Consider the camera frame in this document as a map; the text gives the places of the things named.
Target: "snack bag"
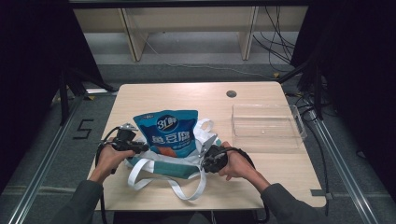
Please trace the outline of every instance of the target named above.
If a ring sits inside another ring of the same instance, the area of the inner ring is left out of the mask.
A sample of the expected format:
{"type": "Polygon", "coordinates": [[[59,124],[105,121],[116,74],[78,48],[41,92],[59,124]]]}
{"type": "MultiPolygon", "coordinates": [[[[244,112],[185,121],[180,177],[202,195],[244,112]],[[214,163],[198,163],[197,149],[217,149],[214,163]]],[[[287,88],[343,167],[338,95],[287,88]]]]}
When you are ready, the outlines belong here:
{"type": "Polygon", "coordinates": [[[196,110],[164,110],[134,117],[150,150],[169,157],[185,158],[195,149],[196,110]]]}

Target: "white strap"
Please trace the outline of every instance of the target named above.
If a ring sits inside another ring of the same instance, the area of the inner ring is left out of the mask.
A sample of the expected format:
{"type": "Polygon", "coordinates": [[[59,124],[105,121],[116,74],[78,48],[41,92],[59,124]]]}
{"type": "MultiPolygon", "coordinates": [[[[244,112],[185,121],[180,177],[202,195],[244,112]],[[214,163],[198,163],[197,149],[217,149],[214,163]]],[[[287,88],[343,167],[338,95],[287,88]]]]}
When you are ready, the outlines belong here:
{"type": "Polygon", "coordinates": [[[131,171],[128,177],[128,185],[135,190],[142,189],[145,187],[148,183],[150,183],[153,180],[167,180],[170,186],[172,187],[174,193],[177,195],[178,198],[181,200],[188,200],[188,201],[193,201],[199,198],[202,193],[204,192],[205,185],[206,185],[206,174],[205,170],[202,169],[200,170],[201,173],[201,181],[197,187],[197,190],[190,196],[186,197],[185,194],[183,193],[183,190],[181,189],[180,185],[176,182],[176,180],[166,177],[166,176],[160,176],[160,177],[153,177],[153,178],[145,178],[141,179],[139,182],[135,183],[138,174],[142,170],[143,166],[150,162],[148,159],[140,159],[140,161],[134,166],[134,169],[131,171]]]}

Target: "clear plastic tray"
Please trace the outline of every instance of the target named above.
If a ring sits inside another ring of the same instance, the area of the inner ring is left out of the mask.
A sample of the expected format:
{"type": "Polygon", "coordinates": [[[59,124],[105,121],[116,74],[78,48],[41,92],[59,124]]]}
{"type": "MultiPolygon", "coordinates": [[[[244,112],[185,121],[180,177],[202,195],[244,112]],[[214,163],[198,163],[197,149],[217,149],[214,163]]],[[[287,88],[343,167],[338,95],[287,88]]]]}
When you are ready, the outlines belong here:
{"type": "Polygon", "coordinates": [[[233,146],[248,152],[288,153],[306,138],[295,105],[233,105],[233,146]]]}

